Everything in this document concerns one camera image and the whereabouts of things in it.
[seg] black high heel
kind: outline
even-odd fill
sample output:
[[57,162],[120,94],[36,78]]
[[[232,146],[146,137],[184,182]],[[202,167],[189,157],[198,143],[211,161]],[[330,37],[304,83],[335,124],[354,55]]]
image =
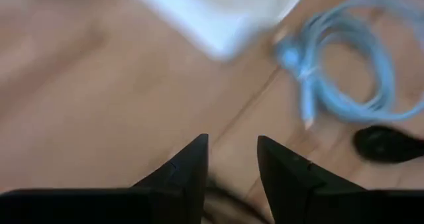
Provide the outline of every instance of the black high heel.
[[424,140],[382,125],[357,131],[353,143],[359,155],[374,162],[400,163],[424,156]]

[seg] light blue cable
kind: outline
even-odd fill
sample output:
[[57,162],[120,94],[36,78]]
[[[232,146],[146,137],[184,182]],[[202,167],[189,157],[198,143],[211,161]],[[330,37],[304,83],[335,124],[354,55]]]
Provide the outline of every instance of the light blue cable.
[[[300,83],[301,115],[305,124],[313,122],[317,100],[337,117],[352,122],[397,121],[424,109],[423,96],[411,111],[390,113],[396,97],[392,58],[366,23],[346,12],[353,7],[379,7],[403,18],[412,26],[424,50],[424,13],[400,0],[348,0],[315,15],[304,24],[296,37],[287,36],[276,45],[280,64]],[[347,42],[370,58],[377,79],[377,92],[370,101],[355,102],[339,91],[323,73],[321,53],[330,42]]]

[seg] white object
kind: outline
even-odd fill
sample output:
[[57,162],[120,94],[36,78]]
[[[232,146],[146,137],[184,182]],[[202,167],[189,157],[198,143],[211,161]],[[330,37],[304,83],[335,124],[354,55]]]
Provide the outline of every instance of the white object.
[[210,57],[228,60],[299,0],[143,0]]

